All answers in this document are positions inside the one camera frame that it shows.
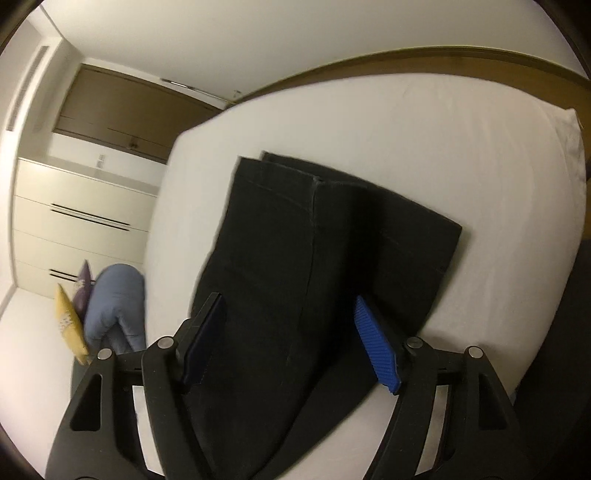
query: white wardrobe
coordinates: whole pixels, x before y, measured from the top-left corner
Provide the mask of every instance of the white wardrobe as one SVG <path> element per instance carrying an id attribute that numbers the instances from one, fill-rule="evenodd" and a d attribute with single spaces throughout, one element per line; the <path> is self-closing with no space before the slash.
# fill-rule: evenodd
<path id="1" fill-rule="evenodd" d="M 93 277 L 127 263 L 142 271 L 158 188 L 96 168 L 19 158 L 12 235 L 19 287 L 72 294 L 84 260 Z"/>

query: yellow cushion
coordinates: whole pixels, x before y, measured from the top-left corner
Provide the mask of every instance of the yellow cushion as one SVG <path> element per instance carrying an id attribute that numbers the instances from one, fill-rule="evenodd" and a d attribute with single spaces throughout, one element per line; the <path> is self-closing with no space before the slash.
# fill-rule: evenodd
<path id="1" fill-rule="evenodd" d="M 56 318 L 66 345 L 72 350 L 80 365 L 87 365 L 89 359 L 84 330 L 68 295 L 60 284 L 56 287 Z"/>

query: purple cushion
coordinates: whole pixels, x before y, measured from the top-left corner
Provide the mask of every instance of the purple cushion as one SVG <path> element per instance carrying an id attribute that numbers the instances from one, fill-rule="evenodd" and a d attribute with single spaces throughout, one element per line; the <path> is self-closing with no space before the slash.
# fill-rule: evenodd
<path id="1" fill-rule="evenodd" d="M 92 275 L 90 274 L 90 266 L 88 260 L 84 260 L 84 264 L 78 273 L 76 286 L 74 288 L 74 297 L 72 298 L 72 305 L 78 314 L 78 318 L 84 323 L 86 316 L 86 309 L 88 308 L 88 301 L 92 293 Z"/>

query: metal screw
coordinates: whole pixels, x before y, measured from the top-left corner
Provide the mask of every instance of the metal screw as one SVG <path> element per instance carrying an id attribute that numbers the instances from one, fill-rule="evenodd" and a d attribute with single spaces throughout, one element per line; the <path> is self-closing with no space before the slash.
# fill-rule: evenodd
<path id="1" fill-rule="evenodd" d="M 158 340 L 158 347 L 161 349 L 170 348 L 173 344 L 174 340 L 172 337 L 162 337 L 160 340 Z"/>
<path id="2" fill-rule="evenodd" d="M 421 348 L 423 346 L 423 341 L 419 337 L 410 337 L 407 339 L 407 345 L 410 348 Z"/>
<path id="3" fill-rule="evenodd" d="M 99 351 L 99 353 L 96 355 L 96 357 L 99 360 L 107 360 L 108 358 L 111 357 L 112 354 L 113 354 L 113 352 L 111 351 L 110 348 L 103 348 L 102 350 Z"/>
<path id="4" fill-rule="evenodd" d="M 482 351 L 482 349 L 480 347 L 471 346 L 468 349 L 468 355 L 470 355 L 472 358 L 482 358 L 482 355 L 484 355 L 484 352 Z"/>

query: black drawer handle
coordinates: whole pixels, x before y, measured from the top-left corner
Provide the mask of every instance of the black drawer handle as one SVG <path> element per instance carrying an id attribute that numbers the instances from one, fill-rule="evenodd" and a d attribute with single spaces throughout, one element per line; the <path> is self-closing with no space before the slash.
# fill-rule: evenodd
<path id="1" fill-rule="evenodd" d="M 108 222 L 113 222 L 113 223 L 118 223 L 120 225 L 125 225 L 125 226 L 131 226 L 129 223 L 125 223 L 125 222 L 120 222 L 118 220 L 113 220 L 112 218 L 108 218 L 108 217 L 101 217 L 100 215 L 95 215 L 94 213 L 88 213 L 85 212 L 83 210 L 76 210 L 70 207 L 64 207 L 63 205 L 58 205 L 57 203 L 52 203 L 51 204 L 52 207 L 58 207 L 58 208 L 63 208 L 64 210 L 69 210 L 71 212 L 76 212 L 76 213 L 81 213 L 83 215 L 88 215 L 94 218 L 100 218 L 101 220 L 107 220 Z"/>
<path id="2" fill-rule="evenodd" d="M 73 277 L 74 279 L 78 278 L 78 275 L 72 275 L 71 273 L 61 272 L 61 271 L 55 270 L 53 268 L 50 268 L 49 271 L 53 272 L 53 273 L 60 274 L 60 275 L 65 275 L 66 277 Z"/>
<path id="3" fill-rule="evenodd" d="M 74 218 L 78 218 L 80 220 L 84 220 L 86 222 L 91 222 L 91 223 L 98 223 L 99 225 L 104 225 L 104 226 L 108 226 L 111 228 L 116 228 L 117 230 L 123 230 L 124 232 L 129 232 L 128 228 L 122 228 L 120 226 L 115 226 L 115 225 L 109 225 L 108 223 L 103 223 L 103 222 L 98 222 L 97 220 L 91 220 L 89 218 L 84 218 L 84 217 L 79 217 L 77 215 L 74 215 L 72 213 L 66 213 L 66 212 L 60 212 L 59 210 L 54 210 L 53 208 L 51 209 L 52 212 L 56 212 L 59 213 L 61 215 L 66 215 L 68 217 L 74 217 Z"/>
<path id="4" fill-rule="evenodd" d="M 76 282 L 76 279 L 75 278 L 62 277 L 61 275 L 56 275 L 55 273 L 50 273 L 49 275 L 50 275 L 50 277 L 60 278 L 61 280 L 67 280 L 67 281 L 71 281 L 71 282 Z"/>
<path id="5" fill-rule="evenodd" d="M 77 281 L 78 280 L 77 275 L 72 275 L 71 273 L 62 272 L 60 270 L 56 270 L 55 268 L 50 268 L 49 272 L 52 277 L 61 278 L 62 280 L 68 280 L 68 281 Z M 91 280 L 90 284 L 94 285 L 95 281 Z"/>

